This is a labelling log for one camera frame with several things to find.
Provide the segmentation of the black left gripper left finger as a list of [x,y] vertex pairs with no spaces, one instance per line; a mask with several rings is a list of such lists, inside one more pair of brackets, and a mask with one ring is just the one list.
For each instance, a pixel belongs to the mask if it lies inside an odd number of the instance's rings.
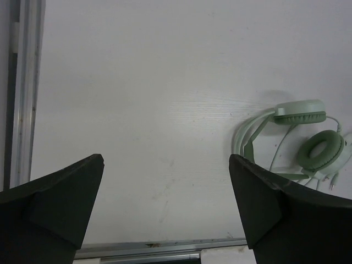
[[73,263],[104,170],[93,154],[1,192],[1,263]]

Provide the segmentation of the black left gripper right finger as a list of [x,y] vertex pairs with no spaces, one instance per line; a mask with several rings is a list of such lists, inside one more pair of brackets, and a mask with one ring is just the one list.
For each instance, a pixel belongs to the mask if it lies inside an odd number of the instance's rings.
[[239,155],[230,178],[257,263],[351,263],[351,200],[269,172]]

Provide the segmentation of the aluminium table edge rail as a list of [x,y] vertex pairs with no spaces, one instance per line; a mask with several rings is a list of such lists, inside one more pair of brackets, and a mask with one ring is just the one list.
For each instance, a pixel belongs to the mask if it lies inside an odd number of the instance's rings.
[[9,2],[3,189],[30,181],[46,1]]

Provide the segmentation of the light green headphones with cable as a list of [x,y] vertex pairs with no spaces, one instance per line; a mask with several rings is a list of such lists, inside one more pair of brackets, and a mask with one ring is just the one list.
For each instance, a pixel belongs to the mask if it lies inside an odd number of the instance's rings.
[[333,190],[340,170],[351,160],[351,134],[342,135],[340,122],[327,115],[321,100],[280,103],[247,119],[233,135],[231,152],[254,162],[254,141],[268,122],[286,125],[290,134],[300,125],[322,123],[327,119],[336,122],[336,130],[321,131],[303,142],[296,153],[301,172],[281,173],[280,176],[305,185],[312,181],[318,184],[329,181],[329,188]]

